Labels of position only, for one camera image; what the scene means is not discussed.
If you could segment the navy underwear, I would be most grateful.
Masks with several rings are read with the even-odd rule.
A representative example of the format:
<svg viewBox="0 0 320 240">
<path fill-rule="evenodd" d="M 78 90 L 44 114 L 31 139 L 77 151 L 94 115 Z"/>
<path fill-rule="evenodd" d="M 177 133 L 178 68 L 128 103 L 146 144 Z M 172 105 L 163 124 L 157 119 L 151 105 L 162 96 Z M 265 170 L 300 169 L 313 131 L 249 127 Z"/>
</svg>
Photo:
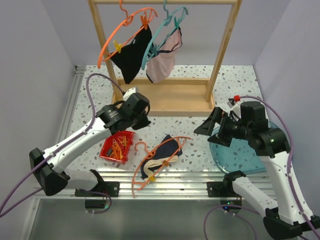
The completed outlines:
<svg viewBox="0 0 320 240">
<path fill-rule="evenodd" d="M 163 160 L 168 160 L 174 153 L 174 156 L 170 160 L 171 163 L 177 162 L 179 156 L 183 154 L 183 151 L 179 149 L 178 142 L 175 139 L 167 141 L 163 145 L 159 146 L 155 154 L 150 158 L 145 160 L 141 167 L 141 178 L 146 181 L 150 176 L 154 174 L 156 170 L 158 170 L 162 164 Z"/>
</svg>

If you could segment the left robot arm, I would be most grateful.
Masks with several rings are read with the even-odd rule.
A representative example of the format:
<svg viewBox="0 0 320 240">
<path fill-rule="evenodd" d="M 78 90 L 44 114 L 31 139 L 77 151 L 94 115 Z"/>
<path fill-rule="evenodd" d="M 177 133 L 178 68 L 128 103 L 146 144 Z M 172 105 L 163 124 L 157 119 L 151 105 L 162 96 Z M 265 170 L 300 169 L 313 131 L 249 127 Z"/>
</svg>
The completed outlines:
<svg viewBox="0 0 320 240">
<path fill-rule="evenodd" d="M 33 175 L 47 196 L 64 189 L 79 189 L 92 196 L 106 193 L 105 182 L 94 169 L 76 174 L 66 168 L 80 155 L 98 142 L 128 128 L 139 130 L 147 127 L 150 101 L 142 94 L 132 93 L 120 107 L 105 105 L 93 115 L 91 122 L 73 133 L 56 146 L 29 152 Z"/>
</svg>

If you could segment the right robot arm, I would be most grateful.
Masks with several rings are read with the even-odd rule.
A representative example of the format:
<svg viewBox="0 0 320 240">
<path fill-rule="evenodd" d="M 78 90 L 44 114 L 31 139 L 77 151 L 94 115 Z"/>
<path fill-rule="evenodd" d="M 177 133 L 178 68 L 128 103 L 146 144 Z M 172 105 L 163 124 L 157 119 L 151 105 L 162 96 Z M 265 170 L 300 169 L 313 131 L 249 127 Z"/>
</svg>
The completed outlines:
<svg viewBox="0 0 320 240">
<path fill-rule="evenodd" d="M 230 147 L 234 139 L 247 141 L 263 163 L 276 199 L 257 188 L 240 170 L 224 176 L 221 192 L 245 198 L 263 218 L 264 227 L 274 240 L 301 237 L 307 231 L 315 233 L 320 228 L 320 218 L 312 212 L 300 189 L 292 166 L 294 144 L 290 135 L 269 127 L 265 106 L 259 101 L 230 102 L 230 112 L 215 107 L 194 133 L 208 136 L 208 142 L 224 147 Z"/>
</svg>

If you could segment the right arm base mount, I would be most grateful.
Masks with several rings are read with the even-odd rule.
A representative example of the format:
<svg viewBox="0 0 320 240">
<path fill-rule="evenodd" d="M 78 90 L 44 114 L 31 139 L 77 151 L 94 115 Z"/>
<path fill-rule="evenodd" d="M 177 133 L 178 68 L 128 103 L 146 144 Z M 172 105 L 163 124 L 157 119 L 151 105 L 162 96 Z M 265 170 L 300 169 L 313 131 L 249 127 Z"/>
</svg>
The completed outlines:
<svg viewBox="0 0 320 240">
<path fill-rule="evenodd" d="M 233 190 L 233 181 L 238 178 L 246 177 L 242 171 L 233 171 L 224 175 L 222 181 L 208 181 L 206 190 L 209 198 L 232 198 L 238 197 Z"/>
</svg>

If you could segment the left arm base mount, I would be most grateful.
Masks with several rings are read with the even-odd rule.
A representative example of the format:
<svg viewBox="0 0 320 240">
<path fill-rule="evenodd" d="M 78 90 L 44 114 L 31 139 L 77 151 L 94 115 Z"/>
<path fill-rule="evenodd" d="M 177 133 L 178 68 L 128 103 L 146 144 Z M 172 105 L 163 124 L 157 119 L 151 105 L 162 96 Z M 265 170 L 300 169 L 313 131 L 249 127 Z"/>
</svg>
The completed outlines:
<svg viewBox="0 0 320 240">
<path fill-rule="evenodd" d="M 74 195 L 76 197 L 99 197 L 102 194 L 110 197 L 118 197 L 120 191 L 119 181 L 105 181 L 98 171 L 91 169 L 90 174 L 94 176 L 97 183 L 89 190 L 76 189 Z"/>
</svg>

